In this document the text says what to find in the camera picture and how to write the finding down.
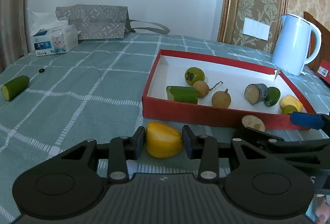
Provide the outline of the person's hand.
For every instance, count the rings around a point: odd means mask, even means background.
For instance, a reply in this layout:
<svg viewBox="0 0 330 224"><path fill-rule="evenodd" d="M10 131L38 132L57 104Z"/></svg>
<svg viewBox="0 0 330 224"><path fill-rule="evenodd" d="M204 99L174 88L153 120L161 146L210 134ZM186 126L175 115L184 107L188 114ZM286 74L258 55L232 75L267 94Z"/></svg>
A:
<svg viewBox="0 0 330 224"><path fill-rule="evenodd" d="M329 221L329 204L327 203L327 197L324 194L317 194L317 198L320 204L316 209L316 223L327 223L327 221Z"/></svg>

